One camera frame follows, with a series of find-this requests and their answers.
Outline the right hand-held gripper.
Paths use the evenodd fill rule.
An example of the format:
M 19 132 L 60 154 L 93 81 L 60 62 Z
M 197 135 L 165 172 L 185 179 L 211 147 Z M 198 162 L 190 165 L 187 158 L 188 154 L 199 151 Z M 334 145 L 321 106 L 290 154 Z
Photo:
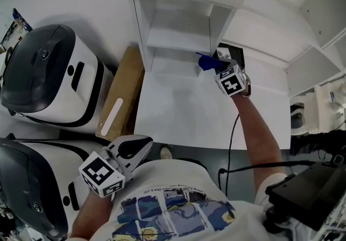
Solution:
M 240 94 L 249 97 L 249 77 L 236 60 L 231 59 L 225 70 L 214 76 L 219 89 L 228 97 Z

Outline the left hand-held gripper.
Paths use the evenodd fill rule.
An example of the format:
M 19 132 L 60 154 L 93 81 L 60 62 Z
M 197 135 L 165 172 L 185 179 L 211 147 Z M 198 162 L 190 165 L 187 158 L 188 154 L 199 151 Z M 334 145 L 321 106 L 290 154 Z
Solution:
M 153 143 L 148 136 L 119 136 L 100 152 L 94 151 L 79 167 L 79 173 L 98 196 L 111 196 L 133 179 L 133 171 L 145 160 Z

